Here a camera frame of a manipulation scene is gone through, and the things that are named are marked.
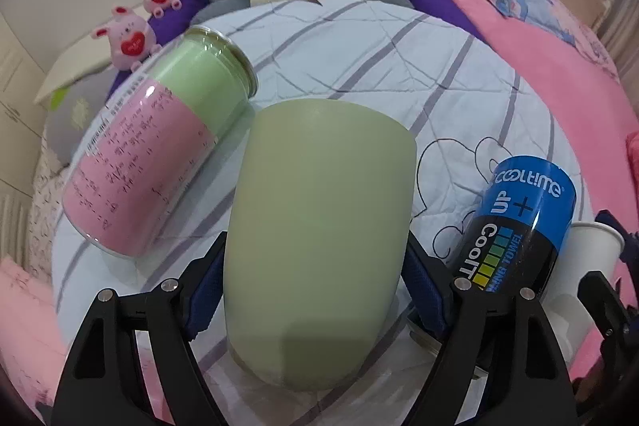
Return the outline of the green plastic cup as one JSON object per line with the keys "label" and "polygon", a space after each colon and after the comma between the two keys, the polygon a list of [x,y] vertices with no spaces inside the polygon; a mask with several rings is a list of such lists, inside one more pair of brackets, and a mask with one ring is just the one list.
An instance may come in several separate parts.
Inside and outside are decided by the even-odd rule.
{"label": "green plastic cup", "polygon": [[360,105],[295,99],[254,118],[224,253],[226,333],[266,383],[351,376],[391,307],[411,222],[416,143]]}

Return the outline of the blue black Cooltime can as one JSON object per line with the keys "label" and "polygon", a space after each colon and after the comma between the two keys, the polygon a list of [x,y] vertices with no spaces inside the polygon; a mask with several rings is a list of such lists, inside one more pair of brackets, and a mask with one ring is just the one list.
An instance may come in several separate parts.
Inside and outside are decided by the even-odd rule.
{"label": "blue black Cooltime can", "polygon": [[558,165],[534,156],[498,163],[457,244],[453,276],[485,292],[511,294],[527,287],[541,295],[575,203],[573,182]]}

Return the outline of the heart pattern sheet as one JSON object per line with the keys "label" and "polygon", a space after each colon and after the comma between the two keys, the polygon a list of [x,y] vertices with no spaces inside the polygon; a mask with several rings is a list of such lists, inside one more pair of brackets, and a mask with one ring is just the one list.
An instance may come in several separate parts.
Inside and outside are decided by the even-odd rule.
{"label": "heart pattern sheet", "polygon": [[52,284],[52,244],[62,212],[61,197],[68,170],[42,136],[28,217],[27,271],[47,285]]}

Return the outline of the pink green tin can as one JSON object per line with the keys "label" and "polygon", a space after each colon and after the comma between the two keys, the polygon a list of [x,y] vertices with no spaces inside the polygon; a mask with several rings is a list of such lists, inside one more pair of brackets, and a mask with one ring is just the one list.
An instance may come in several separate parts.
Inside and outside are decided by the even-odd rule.
{"label": "pink green tin can", "polygon": [[257,89],[235,43],[190,28],[115,98],[66,184],[67,220],[105,251],[144,254]]}

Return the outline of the cream wardrobe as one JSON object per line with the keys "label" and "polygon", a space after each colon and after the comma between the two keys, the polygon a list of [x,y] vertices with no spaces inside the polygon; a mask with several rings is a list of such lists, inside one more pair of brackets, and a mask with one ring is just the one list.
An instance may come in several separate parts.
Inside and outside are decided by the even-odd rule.
{"label": "cream wardrobe", "polygon": [[35,102],[44,73],[1,22],[1,215],[16,223],[32,205],[47,110]]}

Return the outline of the grey flower pillow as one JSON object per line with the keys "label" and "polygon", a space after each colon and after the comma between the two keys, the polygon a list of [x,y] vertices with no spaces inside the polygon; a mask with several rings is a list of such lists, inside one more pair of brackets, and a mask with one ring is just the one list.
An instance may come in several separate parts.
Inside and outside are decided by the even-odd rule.
{"label": "grey flower pillow", "polygon": [[117,69],[107,67],[53,93],[44,126],[44,152],[52,174],[70,165],[87,128],[104,106],[117,75]]}

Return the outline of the pink blanket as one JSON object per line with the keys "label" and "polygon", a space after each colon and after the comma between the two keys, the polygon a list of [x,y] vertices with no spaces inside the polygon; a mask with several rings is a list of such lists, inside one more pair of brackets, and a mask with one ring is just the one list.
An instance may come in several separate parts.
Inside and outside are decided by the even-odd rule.
{"label": "pink blanket", "polygon": [[619,81],[543,29],[503,17],[487,0],[452,0],[486,42],[540,95],[568,138],[595,211],[638,229],[626,139],[638,119]]}

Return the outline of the white bedside table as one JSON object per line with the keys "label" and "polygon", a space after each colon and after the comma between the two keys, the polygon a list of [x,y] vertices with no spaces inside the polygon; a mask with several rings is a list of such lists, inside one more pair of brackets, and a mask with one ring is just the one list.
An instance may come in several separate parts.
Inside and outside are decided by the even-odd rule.
{"label": "white bedside table", "polygon": [[54,91],[67,87],[84,75],[111,64],[111,47],[107,38],[86,35],[67,48],[44,77],[34,103],[45,101]]}

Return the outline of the pink pig plush front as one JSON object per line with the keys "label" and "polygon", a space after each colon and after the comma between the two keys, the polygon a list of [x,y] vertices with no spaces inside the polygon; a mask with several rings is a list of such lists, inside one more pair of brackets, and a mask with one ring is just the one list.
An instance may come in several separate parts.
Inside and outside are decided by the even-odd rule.
{"label": "pink pig plush front", "polygon": [[116,69],[136,71],[147,57],[161,50],[155,31],[147,20],[127,6],[116,5],[111,14],[111,20],[96,27],[91,37],[108,39],[111,64]]}

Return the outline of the purple cushion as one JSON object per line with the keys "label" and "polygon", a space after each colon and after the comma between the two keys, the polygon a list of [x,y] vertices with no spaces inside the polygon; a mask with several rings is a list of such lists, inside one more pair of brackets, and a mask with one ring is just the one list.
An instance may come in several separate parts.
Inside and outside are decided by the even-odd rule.
{"label": "purple cushion", "polygon": [[[209,0],[182,0],[185,2],[186,7],[181,10],[175,11],[169,8],[163,15],[163,18],[155,18],[150,16],[147,19],[149,26],[155,31],[158,44],[165,46],[173,39],[182,35],[187,28],[190,27],[193,18],[196,14],[203,9],[211,8],[214,4],[221,2]],[[485,44],[488,44],[487,38],[481,34],[478,27],[467,15],[461,12],[461,9],[457,8],[453,0],[413,0],[417,4],[415,10],[426,13],[431,17],[439,18],[444,22],[453,26],[459,27],[467,31],[476,40],[479,40]]]}

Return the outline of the blue floral pillow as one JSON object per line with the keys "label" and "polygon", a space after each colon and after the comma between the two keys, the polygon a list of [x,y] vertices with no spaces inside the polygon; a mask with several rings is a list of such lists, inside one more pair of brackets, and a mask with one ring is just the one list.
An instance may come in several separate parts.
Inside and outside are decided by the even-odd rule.
{"label": "blue floral pillow", "polygon": [[592,29],[560,0],[487,0],[502,16],[521,20],[550,32],[573,46],[582,57],[619,79],[614,61]]}

